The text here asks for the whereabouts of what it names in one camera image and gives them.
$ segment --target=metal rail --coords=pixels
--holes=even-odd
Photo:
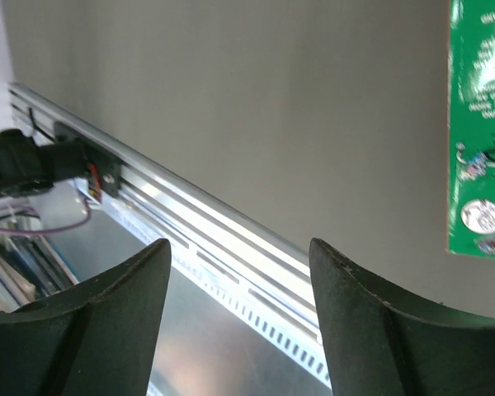
[[[144,243],[168,238],[173,266],[330,386],[305,252],[164,167],[19,84],[10,86],[16,125],[29,109],[52,139],[62,121],[123,162],[117,200],[103,210]]]

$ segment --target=cable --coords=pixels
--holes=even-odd
[[[32,130],[29,134],[29,137],[32,138],[33,136],[35,136],[35,134],[37,132],[40,132],[41,134],[43,134],[46,138],[48,138],[49,140],[53,140],[53,138],[51,136],[49,136],[48,134],[46,134],[42,128],[40,128],[36,121],[35,121],[35,114],[33,113],[33,109],[30,107],[28,109],[28,115],[30,117],[30,121],[31,121],[31,127],[32,127]]]
[[[58,227],[55,229],[41,229],[41,230],[23,230],[23,229],[3,229],[0,228],[1,235],[9,235],[12,237],[37,237],[40,235],[53,235],[56,233],[63,233],[65,231],[70,231],[72,229],[76,229],[86,224],[92,218],[92,210],[90,209],[90,205],[88,205],[86,198],[82,199],[82,204],[84,205],[84,209],[86,211],[86,216],[81,221],[66,225],[63,227]]]
[[[101,190],[101,179],[99,178],[99,173],[97,172],[97,167],[93,163],[88,164],[88,170],[92,174],[95,190],[89,186],[88,183],[88,193],[97,201],[102,200],[102,190]]]
[[[22,211],[22,212],[17,212],[17,216],[22,217],[22,218],[29,218],[29,219],[40,219],[40,216],[35,213],[35,211],[30,210],[30,211]],[[0,221],[10,219],[11,216],[9,214],[0,216]]]
[[[9,205],[9,206],[3,206],[0,207],[0,212],[3,212],[4,210],[7,210],[9,207],[13,209],[22,209],[22,210],[32,210],[31,207],[23,205],[23,204],[16,204],[16,205]]]

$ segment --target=black bracket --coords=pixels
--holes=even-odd
[[[60,121],[54,123],[54,137],[55,143],[66,143],[76,139],[84,143],[86,160],[97,172],[97,175],[95,172],[89,172],[87,176],[88,190],[93,198],[101,201],[101,196],[97,193],[98,182],[101,190],[109,196],[116,198],[119,195],[121,160],[116,155]]]

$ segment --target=screw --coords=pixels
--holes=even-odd
[[[114,184],[114,182],[116,181],[114,179],[114,177],[110,173],[108,173],[105,176],[103,176],[102,177],[102,180],[104,180],[108,184]]]

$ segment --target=metal sheet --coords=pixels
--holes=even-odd
[[[65,223],[68,211],[63,210],[63,206],[37,205],[39,201],[64,200],[71,193],[73,188],[63,185],[49,197],[32,199],[43,219],[48,219],[45,226]],[[90,223],[55,235],[51,240],[80,280],[124,261],[144,246],[105,212],[97,210]],[[322,382],[219,304],[217,299],[225,297],[219,289],[215,290],[213,298],[185,274],[176,269],[172,271],[151,376],[151,382],[161,394],[331,394]],[[231,304],[232,310],[254,315],[246,312],[245,306],[238,305],[238,299]],[[264,328],[264,320],[259,321],[260,328]],[[273,332],[276,342],[286,344],[279,330],[271,328],[266,324],[265,331]],[[290,354],[294,350],[299,358],[304,354],[307,365],[311,356],[291,341],[288,344]]]

